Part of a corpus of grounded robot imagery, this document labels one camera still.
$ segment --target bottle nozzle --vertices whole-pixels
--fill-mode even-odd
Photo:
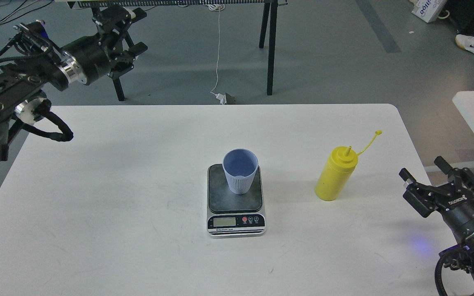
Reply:
[[[372,140],[369,142],[369,144],[365,148],[363,148],[363,150],[361,150],[360,153],[358,153],[358,156],[361,155],[361,153],[365,152],[365,150],[367,150],[367,148],[369,146],[371,146],[372,142],[374,142],[374,140],[376,140],[376,137],[381,135],[381,134],[382,134],[382,131],[376,131],[376,134],[374,135],[374,137],[372,137]]]

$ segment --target black table leg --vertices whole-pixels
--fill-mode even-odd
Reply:
[[[270,41],[268,44],[268,77],[267,95],[272,95],[273,90],[273,63],[275,58],[275,31],[277,30],[277,8],[278,1],[274,1],[270,7]]]
[[[122,90],[122,83],[120,83],[120,78],[113,79],[114,90],[116,90],[116,96],[119,101],[125,101],[124,90]]]
[[[265,47],[265,36],[267,35],[268,25],[268,14],[270,13],[270,4],[265,3],[265,9],[263,9],[263,22],[261,24],[261,36],[259,37],[259,48]]]

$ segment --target electric cable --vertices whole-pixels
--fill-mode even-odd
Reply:
[[[447,9],[444,10],[447,14],[445,16],[438,16],[438,19],[447,19],[449,17],[449,15],[451,14]]]
[[[19,32],[18,34],[16,34],[8,43],[7,45],[5,45],[1,50],[0,50],[0,56],[2,56],[2,54],[4,54],[11,46],[13,46],[15,43],[19,42],[19,39],[21,38],[21,34],[23,34],[22,32]],[[39,39],[41,39],[42,41],[44,41],[46,44],[47,44],[47,48],[45,49],[45,51],[39,53],[39,54],[29,54],[29,55],[26,55],[26,56],[12,56],[12,57],[9,57],[9,58],[0,58],[0,63],[2,62],[11,62],[11,61],[15,61],[15,60],[30,60],[32,58],[39,58],[41,56],[46,56],[47,54],[49,54],[53,48],[54,48],[54,43],[49,40],[49,39],[46,39],[44,38],[43,36],[41,35],[38,35],[36,34],[36,37],[38,37]]]
[[[453,255],[453,253],[458,253],[461,251],[462,248],[459,247],[458,249],[453,249],[446,252],[444,255],[440,256],[440,259],[436,263],[436,267],[434,268],[434,284],[436,285],[436,289],[440,296],[447,296],[446,289],[444,288],[444,284],[442,283],[442,268],[444,267],[444,262]]]
[[[55,140],[58,142],[71,141],[74,137],[74,134],[71,131],[71,128],[61,118],[59,118],[56,114],[54,114],[51,111],[51,106],[52,106],[51,101],[46,99],[38,107],[36,107],[35,112],[39,114],[40,116],[43,116],[44,118],[49,120],[51,123],[54,123],[58,127],[58,129],[60,129],[61,133],[42,131],[41,129],[37,129],[34,126],[29,125],[29,124],[24,124],[22,129],[34,135],[45,137],[45,138]]]
[[[209,11],[222,11],[225,8],[224,4],[205,4],[204,6],[207,6]]]
[[[33,12],[33,11],[37,11],[37,10],[39,10],[39,9],[42,9],[42,8],[48,6],[48,5],[51,5],[52,2],[54,2],[54,0],[50,0],[47,4],[45,4],[45,5],[41,6],[41,7],[34,8],[34,9],[32,9],[32,10],[30,10],[30,11],[28,11],[28,12],[22,14],[22,15],[19,15],[19,16],[15,17],[15,18],[8,19],[9,17],[11,17],[12,15],[14,15],[14,14],[17,13],[18,11],[20,11],[20,10],[22,10],[22,9],[25,9],[25,8],[27,8],[28,6],[31,6],[31,5],[33,5],[33,4],[35,4],[36,2],[39,2],[39,1],[41,1],[41,0],[36,0],[36,1],[34,1],[34,2],[30,3],[30,4],[28,4],[27,6],[22,7],[22,6],[25,4],[25,2],[27,2],[27,1],[28,1],[28,0],[24,0],[24,2],[21,3],[21,5],[19,5],[18,8],[16,8],[13,12],[11,12],[9,15],[7,15],[6,17],[4,17],[3,19],[1,19],[0,25],[5,25],[5,24],[8,24],[8,23],[10,23],[10,22],[13,22],[13,21],[15,21],[16,19],[19,19],[20,17],[23,17],[24,15],[27,15],[27,14]]]
[[[221,53],[221,11],[218,11],[218,47],[217,47],[217,64],[215,68],[215,74],[217,75],[217,81],[215,82],[215,86],[213,86],[212,90],[210,91],[211,94],[217,97],[217,94],[213,91],[217,88],[218,84],[218,60]]]

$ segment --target digital kitchen scale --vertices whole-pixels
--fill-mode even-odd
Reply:
[[[222,164],[207,170],[207,232],[217,238],[260,236],[265,232],[261,168],[242,195],[230,191]]]

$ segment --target blue plastic cup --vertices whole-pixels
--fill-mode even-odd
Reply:
[[[222,160],[222,168],[231,192],[247,193],[258,167],[257,157],[250,150],[235,149],[228,152]]]

